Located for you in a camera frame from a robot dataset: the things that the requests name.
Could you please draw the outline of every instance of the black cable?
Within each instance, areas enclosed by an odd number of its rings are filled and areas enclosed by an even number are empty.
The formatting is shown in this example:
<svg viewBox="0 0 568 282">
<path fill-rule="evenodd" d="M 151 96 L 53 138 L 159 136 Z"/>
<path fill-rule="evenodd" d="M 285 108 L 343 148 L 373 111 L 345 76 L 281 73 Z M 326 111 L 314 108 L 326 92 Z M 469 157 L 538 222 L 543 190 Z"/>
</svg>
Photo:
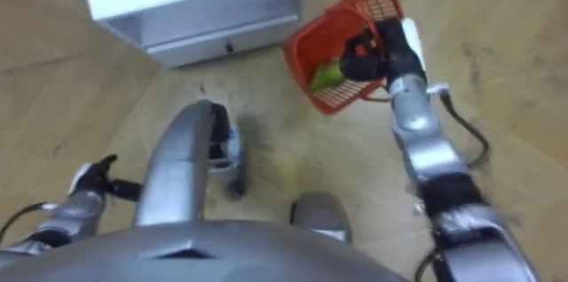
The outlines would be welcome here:
<svg viewBox="0 0 568 282">
<path fill-rule="evenodd" d="M 438 256 L 438 250 L 436 248 L 431 249 L 420 261 L 416 271 L 414 272 L 414 282 L 421 282 L 422 277 L 426 269 L 436 260 Z"/>
<path fill-rule="evenodd" d="M 2 226 L 2 229 L 0 230 L 0 246 L 2 245 L 2 241 L 4 240 L 4 235 L 6 234 L 6 232 L 8 231 L 8 228 L 10 228 L 10 226 L 12 224 L 14 224 L 21 216 L 33 212 L 33 211 L 37 211 L 37 210 L 43 210 L 43 207 L 45 205 L 47 205 L 47 202 L 39 202 L 39 203 L 35 203 L 33 205 L 29 205 L 27 207 L 22 208 L 20 211 L 16 212 L 14 215 L 12 215 L 8 221 L 6 221 L 6 223 L 4 223 L 4 225 Z"/>
<path fill-rule="evenodd" d="M 444 107 L 452 116 L 452 118 L 460 123 L 463 128 L 465 128 L 471 135 L 473 135 L 473 137 L 475 137 L 479 141 L 479 143 L 481 143 L 481 152 L 477 155 L 477 157 L 468 162 L 469 168 L 476 167 L 479 163 L 484 162 L 487 159 L 487 156 L 489 155 L 489 152 L 491 150 L 489 141 L 487 141 L 481 131 L 473 127 L 455 111 L 454 103 L 452 102 L 452 97 L 450 96 L 450 92 L 448 90 L 443 90 L 440 92 L 440 100 L 442 101 L 442 104 L 444 104 Z"/>
</svg>

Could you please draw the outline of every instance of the black object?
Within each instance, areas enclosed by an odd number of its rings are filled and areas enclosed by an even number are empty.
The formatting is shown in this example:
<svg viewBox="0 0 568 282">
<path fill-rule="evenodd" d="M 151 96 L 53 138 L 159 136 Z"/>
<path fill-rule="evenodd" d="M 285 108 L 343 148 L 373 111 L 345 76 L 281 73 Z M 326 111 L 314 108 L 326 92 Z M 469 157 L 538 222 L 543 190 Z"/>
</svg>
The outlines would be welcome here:
<svg viewBox="0 0 568 282">
<path fill-rule="evenodd" d="M 14 224 L 18 219 L 20 219 L 21 216 L 23 216 L 27 213 L 30 213 L 32 211 L 37 211 L 37 210 L 43 210 L 43 206 L 46 203 L 47 202 L 34 203 L 32 205 L 23 207 L 20 211 L 16 212 L 14 215 L 12 215 L 8 219 L 8 221 L 6 221 L 4 223 L 4 225 L 2 226 L 2 229 L 0 230 L 0 245 L 2 245 L 2 240 L 4 239 L 4 235 L 6 234 L 6 232 L 10 228 L 10 226 L 12 226 L 12 224 Z"/>
<path fill-rule="evenodd" d="M 35 232 L 26 238 L 26 241 L 42 242 L 50 247 L 63 247 L 71 244 L 71 239 L 65 233 L 55 230 Z"/>
<path fill-rule="evenodd" d="M 107 193 L 119 199 L 138 202 L 142 194 L 142 188 L 142 184 L 122 179 L 114 179 L 110 181 Z"/>
<path fill-rule="evenodd" d="M 232 44 L 232 43 L 227 43 L 227 44 L 225 45 L 225 51 L 226 51 L 227 53 L 233 53 L 233 52 L 234 52 L 234 46 L 233 46 L 233 44 Z"/>
<path fill-rule="evenodd" d="M 414 282 L 422 282 L 422 277 L 426 269 L 436 261 L 438 257 L 438 250 L 436 248 L 431 249 L 420 261 L 416 271 L 414 272 Z"/>
<path fill-rule="evenodd" d="M 426 74 L 418 55 L 410 48 L 406 40 L 405 30 L 399 19 L 381 20 L 375 23 L 384 44 L 384 66 L 387 77 L 387 88 L 398 78 L 415 74 L 427 81 Z"/>
<path fill-rule="evenodd" d="M 485 136 L 479 131 L 477 128 L 473 127 L 469 122 L 467 122 L 463 117 L 461 117 L 454 108 L 454 103 L 452 102 L 452 97 L 450 96 L 450 92 L 448 90 L 443 90 L 440 93 L 440 100 L 442 104 L 444 104 L 444 108 L 446 111 L 454 118 L 458 123 L 461 124 L 463 128 L 465 128 L 473 137 L 475 137 L 479 143 L 481 143 L 481 152 L 475 157 L 473 160 L 468 162 L 469 168 L 474 168 L 478 164 L 488 160 L 489 153 L 491 152 L 491 146 L 489 145 L 489 141 L 485 138 Z"/>
<path fill-rule="evenodd" d="M 469 175 L 441 176 L 419 184 L 417 189 L 429 218 L 469 204 L 485 203 Z"/>
<path fill-rule="evenodd" d="M 229 122 L 229 114 L 224 106 L 213 104 L 212 105 L 211 125 L 211 142 L 223 143 L 231 136 L 231 123 Z"/>
<path fill-rule="evenodd" d="M 386 75 L 386 68 L 381 62 L 380 55 L 376 52 L 371 42 L 373 37 L 369 30 L 363 34 L 352 37 L 345 42 L 339 65 L 342 74 L 355 82 L 369 82 L 382 79 Z M 365 55 L 358 55 L 357 48 L 362 46 Z"/>
<path fill-rule="evenodd" d="M 108 191 L 108 171 L 117 159 L 116 154 L 110 154 L 101 161 L 91 164 L 84 175 L 77 181 L 74 190 L 69 195 L 71 196 L 81 191 L 93 191 L 104 197 Z"/>
<path fill-rule="evenodd" d="M 426 74 L 418 55 L 406 41 L 402 22 L 397 18 L 375 23 L 377 32 L 383 39 L 383 54 L 372 46 L 373 36 L 365 30 L 347 40 L 341 57 L 340 68 L 343 75 L 357 82 L 369 82 L 387 78 L 387 87 L 406 74 L 416 74 L 426 81 Z M 357 48 L 363 46 L 365 55 L 358 55 Z"/>
</svg>

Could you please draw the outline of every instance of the green vegetable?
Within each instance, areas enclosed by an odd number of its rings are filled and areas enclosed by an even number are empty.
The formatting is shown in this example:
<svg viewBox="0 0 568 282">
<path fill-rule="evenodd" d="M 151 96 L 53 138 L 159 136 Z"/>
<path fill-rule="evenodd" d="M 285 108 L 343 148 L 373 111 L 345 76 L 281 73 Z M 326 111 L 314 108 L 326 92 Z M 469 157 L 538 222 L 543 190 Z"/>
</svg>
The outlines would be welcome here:
<svg viewBox="0 0 568 282">
<path fill-rule="evenodd" d="M 325 88 L 332 88 L 341 84 L 345 80 L 345 76 L 341 72 L 339 62 L 331 64 L 319 65 L 316 74 L 310 82 L 310 90 L 318 91 Z"/>
</svg>

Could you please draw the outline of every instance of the red basket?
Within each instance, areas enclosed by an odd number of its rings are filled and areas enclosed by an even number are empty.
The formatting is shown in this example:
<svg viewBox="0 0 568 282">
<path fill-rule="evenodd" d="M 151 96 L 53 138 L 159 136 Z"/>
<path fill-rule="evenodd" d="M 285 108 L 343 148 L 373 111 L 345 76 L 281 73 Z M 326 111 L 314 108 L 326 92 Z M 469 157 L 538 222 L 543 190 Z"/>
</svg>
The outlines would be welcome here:
<svg viewBox="0 0 568 282">
<path fill-rule="evenodd" d="M 376 48 L 380 50 L 381 39 L 373 23 L 394 17 L 404 17 L 398 0 L 342 0 L 285 42 L 284 53 L 292 74 L 322 113 L 335 114 L 358 98 L 388 101 L 368 97 L 383 86 L 381 80 L 345 80 L 337 87 L 319 91 L 310 90 L 309 84 L 320 64 L 339 59 L 343 54 L 345 41 L 360 35 L 366 28 L 371 29 L 377 41 Z"/>
</svg>

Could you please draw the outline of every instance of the floor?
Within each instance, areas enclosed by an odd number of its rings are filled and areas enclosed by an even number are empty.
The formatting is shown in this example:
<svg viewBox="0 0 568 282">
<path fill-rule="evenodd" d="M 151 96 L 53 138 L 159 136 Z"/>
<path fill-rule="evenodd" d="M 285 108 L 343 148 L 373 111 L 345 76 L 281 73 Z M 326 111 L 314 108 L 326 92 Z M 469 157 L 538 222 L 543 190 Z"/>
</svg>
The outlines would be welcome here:
<svg viewBox="0 0 568 282">
<path fill-rule="evenodd" d="M 307 0 L 304 21 L 337 0 Z M 486 133 L 476 180 L 543 281 L 568 281 L 568 0 L 401 0 L 422 32 L 430 80 L 450 82 L 458 109 Z M 413 214 L 389 107 L 356 102 L 319 114 L 277 47 L 167 70 L 98 29 L 84 0 L 0 0 L 0 218 L 61 200 L 76 168 L 118 153 L 114 175 L 143 179 L 170 119 L 198 98 L 227 104 L 243 128 L 252 189 L 241 202 L 211 181 L 207 216 L 285 221 L 301 192 L 329 190 L 356 246 L 410 276 L 430 247 Z M 467 154 L 475 142 L 444 117 Z M 128 226 L 111 201 L 101 224 Z M 12 227 L 20 239 L 42 217 Z"/>
</svg>

